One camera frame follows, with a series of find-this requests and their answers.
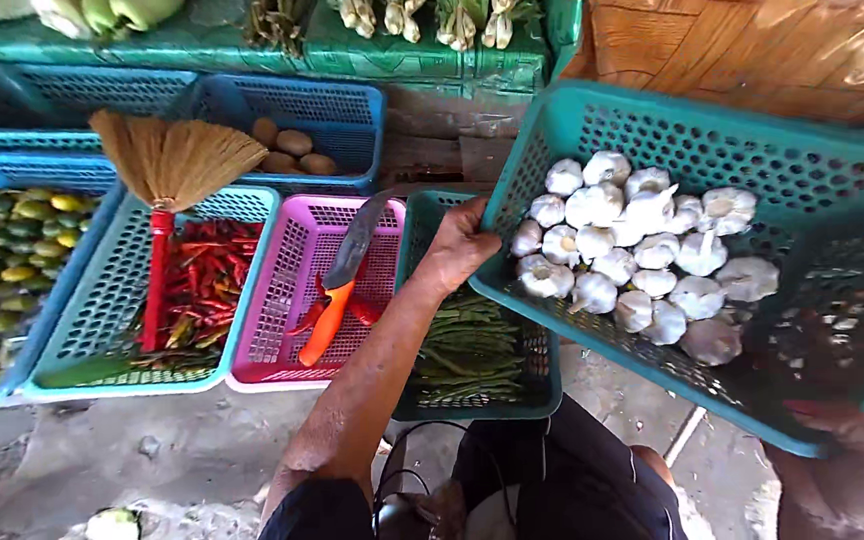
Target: orange knife handle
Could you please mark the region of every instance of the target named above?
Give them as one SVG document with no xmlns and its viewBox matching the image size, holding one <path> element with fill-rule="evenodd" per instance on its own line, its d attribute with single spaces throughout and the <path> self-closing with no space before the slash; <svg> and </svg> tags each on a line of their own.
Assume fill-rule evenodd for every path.
<svg viewBox="0 0 864 540">
<path fill-rule="evenodd" d="M 312 328 L 312 335 L 308 342 L 298 352 L 298 361 L 304 366 L 310 366 L 319 361 L 319 357 L 329 349 L 332 338 L 335 338 L 342 326 L 342 318 L 346 314 L 346 304 L 349 297 L 353 295 L 355 279 L 339 288 L 326 290 L 325 294 L 332 300 L 328 303 L 325 312 L 318 317 L 318 323 Z"/>
</svg>

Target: pink plastic basket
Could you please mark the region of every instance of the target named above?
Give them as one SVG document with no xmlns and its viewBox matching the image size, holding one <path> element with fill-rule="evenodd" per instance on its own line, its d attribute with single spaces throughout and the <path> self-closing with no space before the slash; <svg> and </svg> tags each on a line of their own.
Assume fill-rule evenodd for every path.
<svg viewBox="0 0 864 540">
<path fill-rule="evenodd" d="M 295 337 L 284 335 L 319 297 L 315 276 L 329 270 L 355 212 L 366 200 L 294 195 L 282 202 L 226 379 L 232 389 L 324 388 L 369 334 L 366 326 L 346 312 L 339 333 L 311 367 L 298 358 L 311 330 Z M 383 307 L 395 291 L 404 225 L 405 204 L 391 199 L 368 246 L 365 276 L 355 284 L 357 294 Z"/>
</svg>

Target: concrete floor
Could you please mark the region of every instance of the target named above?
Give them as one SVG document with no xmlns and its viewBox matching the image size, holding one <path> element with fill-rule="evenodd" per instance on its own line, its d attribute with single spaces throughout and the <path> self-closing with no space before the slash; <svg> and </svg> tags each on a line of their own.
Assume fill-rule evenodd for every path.
<svg viewBox="0 0 864 540">
<path fill-rule="evenodd" d="M 565 392 L 628 444 L 663 453 L 692 408 L 578 346 L 563 347 L 561 363 Z M 0 409 L 0 540 L 78 540 L 77 525 L 95 511 L 126 505 L 144 510 L 147 540 L 255 538 L 262 487 L 318 395 L 236 394 L 220 385 L 195 395 Z M 389 433 L 401 429 L 392 423 Z M 447 426 L 416 431 L 405 466 L 434 488 L 449 476 L 460 438 Z M 374 476 L 384 460 L 376 459 Z M 774 538 L 778 488 L 754 437 L 708 418 L 672 471 L 714 538 Z M 404 487 L 419 491 L 410 482 Z M 699 527 L 692 540 L 712 537 Z"/>
</svg>

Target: straw broom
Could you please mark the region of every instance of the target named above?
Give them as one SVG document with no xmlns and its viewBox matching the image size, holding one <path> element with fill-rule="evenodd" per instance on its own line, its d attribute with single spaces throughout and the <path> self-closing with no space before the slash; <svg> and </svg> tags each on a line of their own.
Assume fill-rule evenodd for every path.
<svg viewBox="0 0 864 540">
<path fill-rule="evenodd" d="M 142 351 L 156 350 L 169 238 L 176 213 L 202 202 L 258 166 L 268 149 L 246 133 L 200 120 L 166 122 L 100 110 L 88 121 L 119 178 L 151 208 L 149 293 Z"/>
</svg>

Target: plastic basket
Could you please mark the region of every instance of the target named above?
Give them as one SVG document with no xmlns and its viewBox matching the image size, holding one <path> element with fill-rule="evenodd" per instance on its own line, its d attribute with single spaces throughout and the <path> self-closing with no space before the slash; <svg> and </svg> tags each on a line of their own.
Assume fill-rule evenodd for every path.
<svg viewBox="0 0 864 540">
<path fill-rule="evenodd" d="M 269 245 L 279 208 L 279 194 L 270 187 L 231 186 L 219 190 L 194 206 L 202 219 L 231 218 L 247 223 L 265 223 L 256 248 L 264 253 Z M 148 292 L 152 234 L 149 207 L 129 194 L 118 205 L 108 224 L 108 234 L 81 272 L 81 281 L 61 313 L 54 332 L 42 351 L 42 359 L 22 387 L 31 399 L 85 399 L 117 396 L 148 396 L 202 392 L 218 385 L 229 373 L 235 344 L 242 333 L 243 308 L 236 310 L 218 366 L 179 373 L 169 370 L 135 369 L 119 376 L 67 388 L 45 388 L 37 376 L 55 372 L 87 360 L 101 351 L 131 348 L 122 337 Z M 186 222 L 177 216 L 177 225 Z M 249 267 L 242 298 L 256 290 L 257 256 Z"/>
<path fill-rule="evenodd" d="M 252 296 L 246 307 L 242 339 L 226 379 L 233 390 L 325 388 L 369 334 L 346 311 L 332 344 L 311 367 L 298 358 L 311 332 L 283 335 L 319 298 L 315 276 L 329 271 L 355 212 L 365 202 L 361 197 L 320 195 L 295 195 L 282 202 L 258 272 L 255 290 L 263 292 Z M 365 276 L 355 284 L 357 294 L 380 306 L 389 303 L 395 288 L 404 221 L 405 204 L 390 199 L 368 246 Z"/>
<path fill-rule="evenodd" d="M 318 153 L 329 156 L 339 176 L 250 173 L 240 183 L 275 182 L 301 193 L 371 195 L 375 191 L 385 94 L 350 82 L 287 79 L 260 75 L 208 75 L 196 85 L 189 114 L 212 123 L 252 131 L 259 117 L 281 130 L 306 133 Z"/>
<path fill-rule="evenodd" d="M 474 195 L 459 191 L 426 189 L 409 196 L 405 213 L 405 231 L 399 248 L 395 290 L 399 290 L 423 259 L 446 212 Z M 559 408 L 562 401 L 562 378 L 559 372 L 559 337 L 540 325 L 520 319 L 521 347 L 525 354 L 525 374 L 519 382 L 525 387 L 517 401 L 488 400 L 481 396 L 447 401 L 421 401 L 416 389 L 405 385 L 391 417 L 399 422 L 422 420 L 527 419 L 545 418 Z"/>
<path fill-rule="evenodd" d="M 675 347 L 617 330 L 611 317 L 570 315 L 567 300 L 524 293 L 508 257 L 510 238 L 530 201 L 544 192 L 548 167 L 565 157 L 585 161 L 598 149 L 622 152 L 636 168 L 667 168 L 679 193 L 735 186 L 759 197 L 750 230 L 723 237 L 731 256 L 760 255 L 782 270 L 778 294 L 762 300 L 745 333 L 747 353 L 726 366 L 700 367 Z M 592 82 L 558 82 L 526 115 L 483 223 L 504 247 L 470 280 L 475 290 L 767 442 L 803 456 L 826 451 L 826 436 L 796 423 L 784 399 L 849 399 L 864 410 L 864 314 L 856 328 L 836 332 L 849 336 L 848 348 L 813 344 L 803 370 L 768 343 L 778 329 L 815 331 L 814 317 L 833 320 L 825 316 L 842 308 L 834 302 L 864 304 L 864 238 L 847 244 L 851 248 L 837 240 L 864 237 L 863 133 Z M 851 367 L 839 367 L 848 363 L 837 357 L 842 352 L 854 354 Z"/>
<path fill-rule="evenodd" d="M 0 129 L 86 128 L 102 108 L 171 117 L 187 106 L 184 98 L 197 78 L 191 71 L 0 63 Z M 0 150 L 26 137 L 0 131 Z M 48 145 L 80 149 L 67 147 L 62 137 L 50 137 Z"/>
<path fill-rule="evenodd" d="M 109 162 L 95 157 L 14 156 L 0 153 L 0 188 L 4 187 L 52 187 L 93 195 L 105 193 L 105 196 L 92 214 L 92 226 L 78 240 L 65 268 L 55 280 L 48 299 L 43 302 L 14 363 L 2 375 L 0 401 L 29 377 L 59 314 L 66 307 L 79 276 L 95 252 L 125 193 Z"/>
</svg>

